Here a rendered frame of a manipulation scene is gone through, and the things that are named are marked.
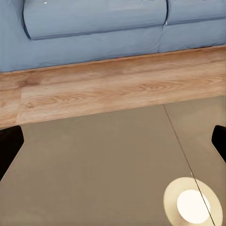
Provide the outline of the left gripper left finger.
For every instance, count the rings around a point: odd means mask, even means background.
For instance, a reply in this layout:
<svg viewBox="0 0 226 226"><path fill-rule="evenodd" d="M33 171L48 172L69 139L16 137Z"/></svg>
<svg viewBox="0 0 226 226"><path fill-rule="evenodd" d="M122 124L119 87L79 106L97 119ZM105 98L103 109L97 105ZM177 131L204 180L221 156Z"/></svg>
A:
<svg viewBox="0 0 226 226"><path fill-rule="evenodd" d="M0 129L0 181L24 143L19 125Z"/></svg>

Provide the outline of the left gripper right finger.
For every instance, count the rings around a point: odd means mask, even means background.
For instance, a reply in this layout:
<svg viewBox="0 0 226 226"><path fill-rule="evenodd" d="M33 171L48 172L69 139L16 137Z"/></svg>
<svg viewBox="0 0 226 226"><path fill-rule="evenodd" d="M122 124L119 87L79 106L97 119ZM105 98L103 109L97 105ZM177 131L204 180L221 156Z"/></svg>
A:
<svg viewBox="0 0 226 226"><path fill-rule="evenodd" d="M226 162L226 127L215 126L211 141Z"/></svg>

